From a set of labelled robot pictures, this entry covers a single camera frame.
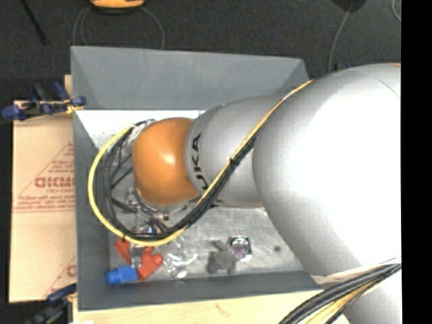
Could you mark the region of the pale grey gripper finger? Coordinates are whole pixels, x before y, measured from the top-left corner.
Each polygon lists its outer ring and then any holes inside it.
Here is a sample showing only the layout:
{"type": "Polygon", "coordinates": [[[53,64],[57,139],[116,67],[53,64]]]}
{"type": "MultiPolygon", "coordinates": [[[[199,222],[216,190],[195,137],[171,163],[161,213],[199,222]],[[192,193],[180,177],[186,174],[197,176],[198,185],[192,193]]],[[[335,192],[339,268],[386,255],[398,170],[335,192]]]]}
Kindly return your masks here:
{"type": "Polygon", "coordinates": [[[142,266],[142,255],[145,247],[141,245],[131,245],[131,266],[132,268],[139,269],[142,266]]]}

